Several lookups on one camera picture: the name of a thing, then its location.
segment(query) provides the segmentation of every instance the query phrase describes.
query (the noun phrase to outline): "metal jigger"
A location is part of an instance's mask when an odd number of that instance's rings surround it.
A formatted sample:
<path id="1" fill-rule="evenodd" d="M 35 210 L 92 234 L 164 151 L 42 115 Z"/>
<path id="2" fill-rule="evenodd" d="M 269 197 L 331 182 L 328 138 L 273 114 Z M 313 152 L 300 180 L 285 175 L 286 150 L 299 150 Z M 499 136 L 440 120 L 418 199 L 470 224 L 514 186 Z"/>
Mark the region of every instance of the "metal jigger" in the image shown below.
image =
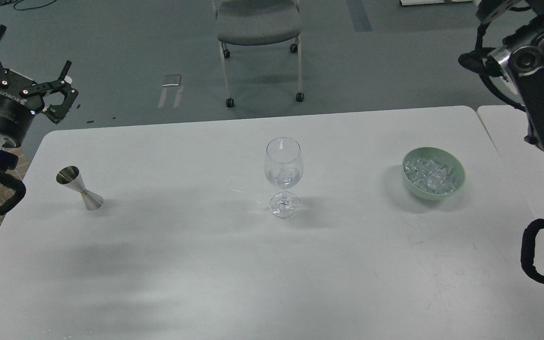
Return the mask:
<path id="1" fill-rule="evenodd" d="M 79 168 L 76 166 L 67 166 L 60 170 L 56 176 L 56 181 L 61 185 L 80 193 L 81 197 L 84 199 L 85 207 L 88 210 L 96 210 L 104 203 L 104 198 L 102 198 L 102 196 L 96 195 L 85 189 L 83 179 L 79 173 Z"/>

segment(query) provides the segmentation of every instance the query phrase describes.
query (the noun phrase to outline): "wine glass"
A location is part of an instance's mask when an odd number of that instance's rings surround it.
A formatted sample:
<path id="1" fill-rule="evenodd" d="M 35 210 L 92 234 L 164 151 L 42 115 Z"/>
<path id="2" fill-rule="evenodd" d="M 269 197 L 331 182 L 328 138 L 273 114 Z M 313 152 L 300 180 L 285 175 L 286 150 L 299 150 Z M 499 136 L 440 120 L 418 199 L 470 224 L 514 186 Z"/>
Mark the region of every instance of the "wine glass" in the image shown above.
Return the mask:
<path id="1" fill-rule="evenodd" d="M 288 137 L 272 140 L 266 147 L 263 170 L 268 181 L 275 187 L 293 187 L 304 172 L 302 151 L 298 142 Z M 281 191 L 270 200 L 270 211 L 280 218 L 295 216 L 300 207 L 298 197 L 289 191 Z"/>

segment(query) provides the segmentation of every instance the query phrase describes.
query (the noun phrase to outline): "bowl of ice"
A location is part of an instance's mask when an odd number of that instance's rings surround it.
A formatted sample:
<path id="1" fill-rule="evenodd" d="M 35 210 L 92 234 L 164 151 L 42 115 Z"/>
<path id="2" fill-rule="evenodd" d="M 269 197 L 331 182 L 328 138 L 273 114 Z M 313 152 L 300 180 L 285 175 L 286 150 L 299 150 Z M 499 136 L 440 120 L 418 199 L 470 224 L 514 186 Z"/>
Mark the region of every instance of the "bowl of ice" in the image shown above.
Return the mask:
<path id="1" fill-rule="evenodd" d="M 402 179 L 416 196 L 441 200 L 463 187 L 465 170 L 455 156 L 444 150 L 418 148 L 402 159 Z"/>

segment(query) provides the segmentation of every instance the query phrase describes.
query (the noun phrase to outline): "white table surface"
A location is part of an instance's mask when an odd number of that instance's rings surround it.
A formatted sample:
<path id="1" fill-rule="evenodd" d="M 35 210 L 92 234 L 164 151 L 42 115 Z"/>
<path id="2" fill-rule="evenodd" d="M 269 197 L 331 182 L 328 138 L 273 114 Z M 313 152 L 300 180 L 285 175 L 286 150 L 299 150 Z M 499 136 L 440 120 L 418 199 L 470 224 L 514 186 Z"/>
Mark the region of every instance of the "white table surface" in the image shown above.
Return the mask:
<path id="1" fill-rule="evenodd" d="M 279 136 L 304 155 L 289 220 L 267 210 Z M 462 161 L 463 191 L 406 190 L 420 146 Z M 99 210 L 56 183 L 69 165 Z M 544 340 L 507 177 L 463 106 L 57 131 L 0 230 L 0 339 Z"/>
<path id="2" fill-rule="evenodd" d="M 481 106 L 477 113 L 531 213 L 544 218 L 544 153 L 524 142 L 526 113 L 507 105 Z"/>

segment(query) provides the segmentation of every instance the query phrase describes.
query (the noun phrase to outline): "blue tape on floor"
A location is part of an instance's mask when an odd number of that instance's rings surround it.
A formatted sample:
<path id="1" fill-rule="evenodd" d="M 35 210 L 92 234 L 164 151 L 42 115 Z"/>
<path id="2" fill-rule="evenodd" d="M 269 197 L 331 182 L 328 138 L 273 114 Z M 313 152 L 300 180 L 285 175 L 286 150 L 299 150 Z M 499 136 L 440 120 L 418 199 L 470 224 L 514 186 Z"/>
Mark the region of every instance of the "blue tape on floor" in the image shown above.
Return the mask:
<path id="1" fill-rule="evenodd" d="M 371 32 L 371 22 L 369 16 L 366 15 L 365 5 L 362 0 L 346 0 L 349 9 L 349 15 L 352 17 L 354 31 L 356 32 Z"/>

